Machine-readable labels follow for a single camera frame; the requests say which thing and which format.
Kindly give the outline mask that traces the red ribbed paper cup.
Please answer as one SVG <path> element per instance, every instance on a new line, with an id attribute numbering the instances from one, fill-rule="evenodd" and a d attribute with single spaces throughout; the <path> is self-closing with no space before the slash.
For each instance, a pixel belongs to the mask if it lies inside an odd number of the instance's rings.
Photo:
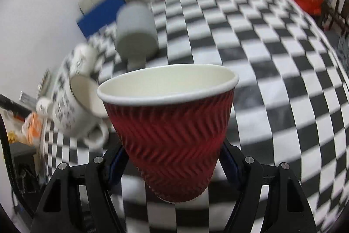
<path id="1" fill-rule="evenodd" d="M 208 187 L 239 77 L 213 64 L 172 64 L 119 75 L 97 95 L 149 188 L 171 203 Z"/>

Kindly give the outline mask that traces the small white cup left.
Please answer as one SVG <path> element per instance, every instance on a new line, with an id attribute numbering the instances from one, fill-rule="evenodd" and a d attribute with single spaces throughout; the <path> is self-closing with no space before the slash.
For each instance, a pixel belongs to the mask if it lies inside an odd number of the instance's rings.
<path id="1" fill-rule="evenodd" d="M 47 97 L 41 97 L 36 104 L 36 113 L 42 117 L 51 117 L 53 111 L 53 101 Z"/>

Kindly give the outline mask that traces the white cup upper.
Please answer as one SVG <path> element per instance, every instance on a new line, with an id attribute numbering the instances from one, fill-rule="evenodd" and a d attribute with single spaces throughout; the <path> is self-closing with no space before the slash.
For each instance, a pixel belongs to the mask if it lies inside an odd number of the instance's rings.
<path id="1" fill-rule="evenodd" d="M 79 44 L 74 50 L 69 77 L 76 74 L 90 76 L 98 57 L 98 50 L 89 44 Z"/>

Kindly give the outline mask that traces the yellow orange snack bag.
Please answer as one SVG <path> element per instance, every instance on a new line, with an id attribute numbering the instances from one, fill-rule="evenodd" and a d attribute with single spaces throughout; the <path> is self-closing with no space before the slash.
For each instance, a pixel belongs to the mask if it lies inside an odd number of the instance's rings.
<path id="1" fill-rule="evenodd" d="M 25 120 L 20 120 L 17 116 L 10 116 L 13 127 L 7 132 L 10 144 L 22 143 L 25 145 L 39 147 L 41 133 L 43 130 L 43 120 L 35 112 L 30 113 Z"/>

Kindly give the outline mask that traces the white mug with tea text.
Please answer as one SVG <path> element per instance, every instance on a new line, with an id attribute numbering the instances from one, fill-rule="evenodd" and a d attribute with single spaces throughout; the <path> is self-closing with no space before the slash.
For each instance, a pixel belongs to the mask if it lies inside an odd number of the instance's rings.
<path id="1" fill-rule="evenodd" d="M 57 95 L 52 113 L 55 127 L 63 135 L 83 140 L 92 150 L 102 148 L 109 138 L 108 114 L 97 89 L 92 78 L 72 76 Z"/>

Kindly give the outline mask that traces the grey ceramic mug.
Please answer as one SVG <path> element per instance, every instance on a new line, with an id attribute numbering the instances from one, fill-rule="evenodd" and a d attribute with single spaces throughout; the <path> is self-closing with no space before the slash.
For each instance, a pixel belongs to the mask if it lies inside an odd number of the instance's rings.
<path id="1" fill-rule="evenodd" d="M 130 2 L 118 11 L 115 50 L 125 60 L 147 60 L 158 52 L 154 15 L 145 3 Z"/>

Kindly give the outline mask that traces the white chair with blue cushion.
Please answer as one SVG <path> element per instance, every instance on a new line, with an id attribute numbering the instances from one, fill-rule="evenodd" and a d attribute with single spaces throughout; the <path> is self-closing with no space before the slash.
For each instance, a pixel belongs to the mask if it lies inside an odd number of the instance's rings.
<path id="1" fill-rule="evenodd" d="M 77 25 L 85 38 L 89 38 L 106 25 L 116 20 L 118 11 L 126 4 L 125 0 L 80 0 L 82 16 Z"/>

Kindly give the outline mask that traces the dark wooden chair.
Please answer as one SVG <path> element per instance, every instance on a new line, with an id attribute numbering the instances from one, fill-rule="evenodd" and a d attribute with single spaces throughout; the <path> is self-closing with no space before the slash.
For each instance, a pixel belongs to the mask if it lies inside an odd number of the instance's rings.
<path id="1" fill-rule="evenodd" d="M 324 31 L 335 25 L 341 36 L 348 38 L 348 0 L 324 0 L 319 25 Z"/>

